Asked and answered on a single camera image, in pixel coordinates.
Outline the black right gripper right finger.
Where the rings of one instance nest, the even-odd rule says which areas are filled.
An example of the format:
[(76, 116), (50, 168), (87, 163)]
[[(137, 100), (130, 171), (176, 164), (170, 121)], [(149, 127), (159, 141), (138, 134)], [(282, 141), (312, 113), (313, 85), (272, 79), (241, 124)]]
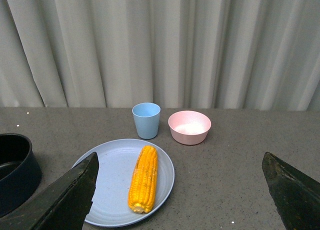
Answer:
[(269, 193), (287, 230), (320, 228), (320, 183), (266, 152), (262, 170)]

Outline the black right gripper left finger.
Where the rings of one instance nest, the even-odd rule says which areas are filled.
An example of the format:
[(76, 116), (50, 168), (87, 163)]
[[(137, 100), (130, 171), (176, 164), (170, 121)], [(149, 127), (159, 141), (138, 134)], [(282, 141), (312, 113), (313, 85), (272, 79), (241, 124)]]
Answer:
[(33, 199), (0, 219), (2, 230), (80, 230), (92, 207), (99, 171), (91, 153)]

